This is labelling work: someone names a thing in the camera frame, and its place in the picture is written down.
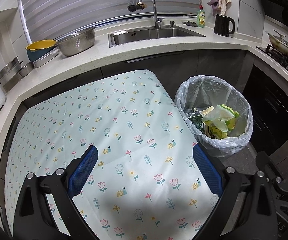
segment yellow food wrapper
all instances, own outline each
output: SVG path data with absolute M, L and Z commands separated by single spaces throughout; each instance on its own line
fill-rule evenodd
M 210 138 L 227 138 L 234 129 L 239 113 L 226 105 L 218 105 L 206 114 L 202 121 L 206 124 L 205 134 Z

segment blue gripper pad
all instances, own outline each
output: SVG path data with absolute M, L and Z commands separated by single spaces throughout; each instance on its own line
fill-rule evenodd
M 222 178 L 198 144 L 193 148 L 193 158 L 210 191 L 220 197 L 223 193 Z
M 97 148 L 93 146 L 68 181 L 67 193 L 71 199 L 81 192 L 88 176 L 91 174 L 95 164 L 97 163 L 97 159 Z

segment green dish soap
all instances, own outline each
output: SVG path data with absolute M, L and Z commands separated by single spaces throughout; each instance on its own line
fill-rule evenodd
M 203 6 L 199 6 L 199 10 L 197 12 L 197 25 L 198 27 L 205 27 L 205 11 L 203 10 Z

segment kettle handle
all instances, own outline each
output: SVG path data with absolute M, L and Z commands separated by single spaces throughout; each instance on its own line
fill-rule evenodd
M 232 31 L 229 31 L 228 34 L 234 34 L 235 33 L 235 21 L 233 18 L 229 18 L 229 21 L 233 24 L 233 30 Z

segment purple towel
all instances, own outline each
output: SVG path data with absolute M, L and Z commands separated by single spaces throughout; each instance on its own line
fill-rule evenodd
M 210 0 L 207 4 L 212 6 L 212 8 L 213 8 L 213 16 L 215 16 L 216 15 L 216 11 L 218 9 L 218 0 Z

